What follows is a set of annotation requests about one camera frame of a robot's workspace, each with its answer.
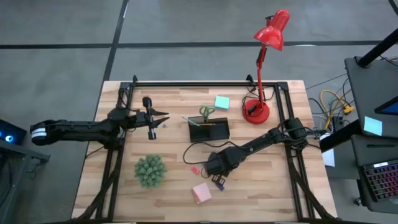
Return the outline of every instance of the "black pen holder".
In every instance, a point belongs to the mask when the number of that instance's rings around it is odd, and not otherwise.
[[[214,124],[196,126],[188,122],[191,142],[229,139],[229,126],[227,118],[215,118],[204,121],[202,116],[191,117],[189,120],[196,124]]]

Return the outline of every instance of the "pink eraser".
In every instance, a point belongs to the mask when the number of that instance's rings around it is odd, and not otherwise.
[[[196,174],[199,174],[199,173],[200,173],[200,171],[199,171],[196,167],[194,167],[194,166],[191,166],[191,170],[192,170],[194,173],[196,173]]]
[[[211,199],[211,194],[206,183],[197,185],[196,187],[192,188],[192,192],[195,196],[195,200],[197,201],[197,203],[202,203],[205,200]]]

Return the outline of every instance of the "wooden tabletop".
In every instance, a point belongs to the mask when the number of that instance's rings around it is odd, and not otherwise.
[[[314,127],[310,106],[301,80],[287,81],[294,115],[304,126]],[[105,82],[96,114],[96,121],[106,118],[115,107],[120,82]],[[215,97],[231,99],[228,110],[216,110],[210,118],[228,118],[230,141],[244,144],[276,127],[280,121],[275,97],[267,101],[270,116],[264,124],[254,125],[244,120],[241,112],[246,87],[156,87],[135,88],[132,108],[144,109],[142,97],[149,96],[157,111],[168,112],[170,119],[155,130],[157,139],[148,140],[147,128],[127,133],[119,181],[114,221],[129,222],[266,222],[295,221],[296,214],[283,144],[277,144],[249,156],[226,178],[225,190],[220,191],[210,179],[194,174],[182,161],[182,154],[191,145],[187,122],[181,116],[199,116],[201,105],[214,105]],[[272,89],[265,90],[266,98]],[[225,141],[213,141],[221,144]],[[91,142],[88,153],[101,147]],[[207,160],[210,152],[220,151],[197,144],[187,153],[190,162]],[[168,168],[162,185],[156,189],[141,188],[134,177],[134,165],[147,154],[160,154]],[[336,216],[335,204],[323,165],[322,155],[315,147],[303,151],[310,188],[329,213]],[[85,161],[76,196],[73,217],[79,216],[98,193],[103,176],[106,150],[102,149]],[[192,187],[206,182],[212,199],[196,204]],[[304,214],[306,206],[301,193]],[[109,196],[104,204],[108,210]]]

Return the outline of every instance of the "lamp shade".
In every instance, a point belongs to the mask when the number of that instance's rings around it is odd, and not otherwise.
[[[284,46],[284,36],[282,31],[289,21],[290,14],[286,9],[279,9],[271,22],[254,35],[254,38],[262,43],[282,51]]]

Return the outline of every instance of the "green scissors handle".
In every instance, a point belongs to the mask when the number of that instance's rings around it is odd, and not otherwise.
[[[205,122],[209,120],[209,115],[215,111],[216,108],[214,106],[201,106],[199,109],[199,113],[203,116]]]

